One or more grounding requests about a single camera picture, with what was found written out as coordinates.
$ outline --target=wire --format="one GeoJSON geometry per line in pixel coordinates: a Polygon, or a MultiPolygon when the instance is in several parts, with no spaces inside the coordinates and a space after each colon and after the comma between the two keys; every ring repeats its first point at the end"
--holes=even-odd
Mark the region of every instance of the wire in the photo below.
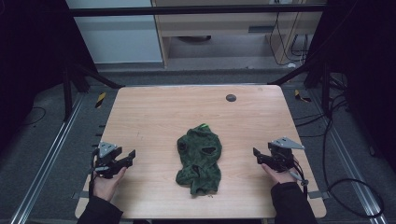
{"type": "Polygon", "coordinates": [[[30,122],[30,123],[23,123],[23,124],[22,124],[23,126],[27,126],[27,125],[31,125],[31,124],[36,124],[36,123],[38,123],[40,120],[42,120],[42,119],[46,116],[46,114],[47,114],[46,109],[44,109],[44,108],[41,107],[41,106],[34,106],[34,107],[32,107],[32,108],[33,108],[33,109],[41,109],[41,110],[43,111],[43,115],[41,115],[41,117],[40,117],[39,119],[35,120],[35,121],[32,121],[32,122],[30,122]]]}
{"type": "Polygon", "coordinates": [[[320,116],[317,117],[317,118],[311,119],[311,120],[309,120],[309,121],[307,121],[307,122],[304,122],[304,123],[301,123],[301,124],[296,124],[295,126],[296,126],[296,127],[301,127],[301,126],[304,126],[304,125],[313,123],[313,122],[315,122],[315,121],[317,121],[318,119],[321,119],[321,118],[323,118],[323,117],[325,117],[324,114],[320,115],[320,116]]]}
{"type": "MultiPolygon", "coordinates": [[[[337,105],[334,105],[335,99],[337,99],[338,97],[341,97],[343,95],[344,95],[343,93],[338,95],[332,101],[331,113],[330,113],[331,115],[332,115],[334,109],[338,108],[339,106],[347,104],[347,101],[344,100],[344,101],[339,102],[337,105]]],[[[351,212],[351,213],[353,213],[353,214],[355,214],[355,215],[357,215],[359,217],[374,218],[374,217],[381,216],[382,213],[384,212],[384,209],[385,209],[384,201],[381,198],[381,196],[372,187],[370,187],[368,184],[364,183],[361,180],[354,179],[354,178],[342,178],[342,179],[339,179],[336,182],[332,183],[331,185],[329,184],[329,180],[328,180],[328,177],[327,177],[327,171],[326,171],[326,140],[327,140],[327,134],[328,134],[328,132],[329,132],[331,127],[332,127],[332,116],[329,117],[329,121],[327,123],[326,130],[325,130],[324,135],[323,135],[323,142],[322,142],[322,171],[323,171],[323,178],[324,178],[324,181],[326,183],[327,191],[329,191],[330,194],[334,197],[334,199],[338,203],[340,203],[347,211],[349,211],[349,212],[351,212]],[[374,214],[374,215],[366,215],[366,214],[363,214],[363,213],[360,213],[360,212],[357,212],[357,211],[353,210],[352,208],[347,206],[345,203],[343,203],[340,199],[338,199],[338,197],[332,192],[332,189],[335,186],[337,186],[338,184],[343,183],[343,182],[347,182],[347,181],[357,182],[357,183],[362,184],[362,185],[366,186],[367,188],[369,188],[372,191],[372,193],[376,196],[376,198],[380,201],[380,203],[379,203],[380,211],[377,214],[374,214]]]]}
{"type": "Polygon", "coordinates": [[[312,117],[314,117],[314,116],[319,116],[319,115],[323,115],[323,113],[315,114],[315,115],[308,115],[308,116],[301,117],[301,118],[297,118],[297,119],[307,119],[307,118],[312,118],[312,117]]]}
{"type": "Polygon", "coordinates": [[[4,14],[4,12],[6,11],[6,4],[4,3],[4,0],[1,0],[1,3],[3,5],[3,8],[0,11],[0,16],[2,16],[4,14]]]}
{"type": "Polygon", "coordinates": [[[278,62],[276,61],[276,64],[277,64],[277,65],[287,65],[287,64],[289,64],[289,63],[299,62],[299,60],[293,60],[293,59],[289,58],[289,56],[288,56],[288,54],[287,54],[287,52],[286,52],[285,44],[283,43],[282,35],[280,34],[278,20],[279,20],[279,12],[276,13],[276,20],[275,20],[275,24],[274,24],[274,29],[273,29],[273,32],[270,34],[270,49],[271,49],[271,51],[273,52],[273,55],[275,55],[274,50],[272,49],[271,46],[272,46],[272,35],[273,35],[275,29],[277,28],[277,32],[278,32],[278,34],[279,34],[280,43],[282,44],[283,53],[285,54],[285,56],[286,56],[286,58],[289,60],[289,62],[288,62],[288,63],[278,63],[278,62]]]}

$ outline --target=human hand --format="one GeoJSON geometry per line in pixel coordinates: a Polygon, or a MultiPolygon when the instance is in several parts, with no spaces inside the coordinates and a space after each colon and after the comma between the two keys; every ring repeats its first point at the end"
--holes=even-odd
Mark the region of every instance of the human hand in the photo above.
{"type": "Polygon", "coordinates": [[[126,172],[126,169],[126,167],[122,167],[119,173],[114,175],[111,179],[106,179],[94,174],[93,195],[110,202],[116,192],[117,185],[120,183],[120,180],[126,172]]]}
{"type": "Polygon", "coordinates": [[[290,171],[297,173],[294,168],[291,168],[290,171],[278,173],[277,171],[271,169],[271,167],[269,167],[267,164],[262,163],[262,169],[269,176],[271,176],[271,179],[273,180],[273,186],[275,186],[277,184],[288,183],[288,182],[297,182],[297,179],[290,174],[290,171]]]}

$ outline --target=wooden table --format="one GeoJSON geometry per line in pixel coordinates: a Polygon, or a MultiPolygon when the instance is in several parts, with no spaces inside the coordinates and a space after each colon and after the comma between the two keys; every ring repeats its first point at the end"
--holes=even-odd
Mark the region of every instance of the wooden table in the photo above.
{"type": "MultiPolygon", "coordinates": [[[[122,179],[113,203],[124,218],[265,218],[274,217],[271,179],[256,162],[252,148],[270,154],[269,141],[287,136],[301,143],[282,90],[278,86],[173,86],[120,89],[102,140],[123,148],[118,159],[136,149],[134,166],[122,179]],[[226,96],[234,94],[235,102],[226,96]],[[218,160],[219,191],[191,196],[176,183],[182,168],[177,139],[202,123],[223,146],[218,160]]],[[[293,154],[318,190],[303,150],[293,154]]],[[[84,187],[88,190],[88,179],[84,187]]],[[[88,199],[81,198],[79,217],[88,199]]],[[[316,217],[324,217],[321,199],[309,200],[316,217]]]]}

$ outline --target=black metal bar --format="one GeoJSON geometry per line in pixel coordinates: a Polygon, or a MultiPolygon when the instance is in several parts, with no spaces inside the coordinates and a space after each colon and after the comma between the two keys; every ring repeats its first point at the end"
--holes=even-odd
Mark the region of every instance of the black metal bar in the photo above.
{"type": "Polygon", "coordinates": [[[115,8],[72,8],[64,13],[72,17],[142,16],[174,14],[253,13],[253,12],[315,12],[339,8],[342,5],[285,4],[285,5],[235,5],[194,7],[115,7],[115,8]]]}
{"type": "Polygon", "coordinates": [[[64,80],[64,121],[67,121],[72,114],[72,89],[70,85],[70,74],[68,71],[67,63],[64,65],[63,70],[64,80]]]}
{"type": "Polygon", "coordinates": [[[323,77],[322,77],[322,108],[324,114],[330,118],[331,111],[329,109],[329,101],[330,101],[330,65],[328,62],[324,62],[323,64],[323,77]]]}

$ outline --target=green cloth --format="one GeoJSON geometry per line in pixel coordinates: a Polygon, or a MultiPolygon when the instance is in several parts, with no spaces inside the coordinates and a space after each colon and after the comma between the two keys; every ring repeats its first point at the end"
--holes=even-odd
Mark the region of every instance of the green cloth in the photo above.
{"type": "Polygon", "coordinates": [[[191,194],[218,191],[221,172],[217,160],[221,155],[221,143],[207,124],[189,129],[180,137],[177,151],[183,164],[176,176],[179,185],[191,185],[191,194]]]}

